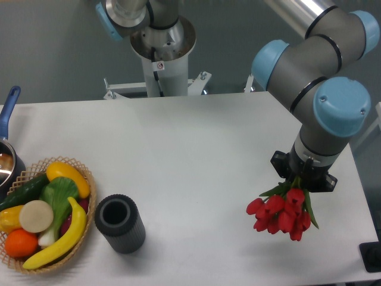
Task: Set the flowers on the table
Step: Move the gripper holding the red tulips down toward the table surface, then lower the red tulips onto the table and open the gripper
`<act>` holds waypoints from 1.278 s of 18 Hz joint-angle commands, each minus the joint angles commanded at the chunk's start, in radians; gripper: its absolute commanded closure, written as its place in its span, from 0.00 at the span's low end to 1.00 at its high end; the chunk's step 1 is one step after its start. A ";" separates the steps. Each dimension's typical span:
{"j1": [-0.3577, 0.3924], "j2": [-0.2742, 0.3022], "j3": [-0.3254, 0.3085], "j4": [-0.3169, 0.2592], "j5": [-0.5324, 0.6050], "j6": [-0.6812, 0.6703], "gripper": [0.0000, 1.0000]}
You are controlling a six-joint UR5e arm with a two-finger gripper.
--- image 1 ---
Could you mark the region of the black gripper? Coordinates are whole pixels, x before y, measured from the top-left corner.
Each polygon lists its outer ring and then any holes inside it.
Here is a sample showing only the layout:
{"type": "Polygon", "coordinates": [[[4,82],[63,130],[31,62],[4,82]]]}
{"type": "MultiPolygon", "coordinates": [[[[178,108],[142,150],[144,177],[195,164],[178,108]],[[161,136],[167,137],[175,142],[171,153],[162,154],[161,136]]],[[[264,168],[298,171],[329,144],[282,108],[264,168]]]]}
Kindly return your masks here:
{"type": "Polygon", "coordinates": [[[300,187],[310,192],[333,192],[338,182],[329,174],[330,166],[318,167],[311,157],[301,159],[295,150],[289,153],[275,151],[270,163],[286,182],[292,183],[298,178],[300,187]]]}

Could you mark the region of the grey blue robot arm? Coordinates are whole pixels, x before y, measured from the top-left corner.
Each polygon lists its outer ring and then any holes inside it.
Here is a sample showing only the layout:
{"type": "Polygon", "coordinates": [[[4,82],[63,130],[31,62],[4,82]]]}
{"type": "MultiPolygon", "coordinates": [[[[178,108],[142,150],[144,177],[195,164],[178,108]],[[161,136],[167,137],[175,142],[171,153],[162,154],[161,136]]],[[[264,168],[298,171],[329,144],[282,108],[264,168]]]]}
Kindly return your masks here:
{"type": "MultiPolygon", "coordinates": [[[[371,14],[346,13],[332,1],[268,5],[303,37],[297,46],[271,41],[252,62],[257,83],[302,124],[290,152],[276,151],[271,163],[287,181],[298,178],[309,191],[331,192],[337,180],[329,169],[362,128],[371,105],[362,84],[338,73],[377,46],[380,27],[371,14]]],[[[96,13],[111,38],[130,39],[149,97],[202,92],[206,75],[188,79],[196,35],[179,15],[177,1],[100,1],[96,13]]]]}

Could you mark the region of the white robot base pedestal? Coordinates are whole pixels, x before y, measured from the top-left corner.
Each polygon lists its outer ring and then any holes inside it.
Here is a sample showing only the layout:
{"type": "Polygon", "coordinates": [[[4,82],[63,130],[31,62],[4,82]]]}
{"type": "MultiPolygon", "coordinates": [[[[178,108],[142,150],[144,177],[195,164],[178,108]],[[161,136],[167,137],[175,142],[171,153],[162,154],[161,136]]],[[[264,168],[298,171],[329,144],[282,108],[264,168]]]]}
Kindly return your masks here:
{"type": "Polygon", "coordinates": [[[212,77],[201,71],[196,78],[188,75],[188,57],[196,44],[196,33],[189,20],[180,16],[168,29],[145,27],[130,36],[132,50],[140,58],[144,81],[109,84],[104,79],[105,100],[122,99],[145,92],[147,97],[205,95],[212,77]]]}

